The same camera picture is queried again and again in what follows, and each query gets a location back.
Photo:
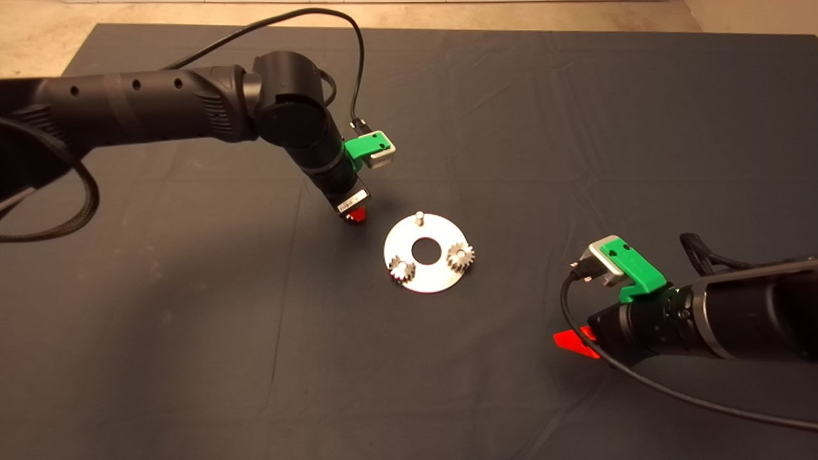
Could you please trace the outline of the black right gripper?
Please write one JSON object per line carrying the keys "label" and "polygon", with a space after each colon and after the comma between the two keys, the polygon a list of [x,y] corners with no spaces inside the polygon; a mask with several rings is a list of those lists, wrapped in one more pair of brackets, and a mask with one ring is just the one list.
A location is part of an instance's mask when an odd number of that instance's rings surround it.
{"label": "black right gripper", "polygon": [[[698,333],[689,287],[665,286],[630,303],[617,303],[587,318],[596,344],[621,363],[633,366],[658,357],[703,357],[704,340]],[[573,330],[553,335],[558,348],[601,359]]]}

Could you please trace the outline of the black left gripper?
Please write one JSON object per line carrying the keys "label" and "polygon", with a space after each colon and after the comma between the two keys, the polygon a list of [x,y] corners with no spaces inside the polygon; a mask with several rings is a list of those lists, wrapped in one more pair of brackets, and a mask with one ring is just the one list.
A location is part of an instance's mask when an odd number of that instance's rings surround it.
{"label": "black left gripper", "polygon": [[300,168],[342,221],[350,225],[365,224],[371,192],[360,179],[345,149],[335,155],[308,149],[300,159]]}

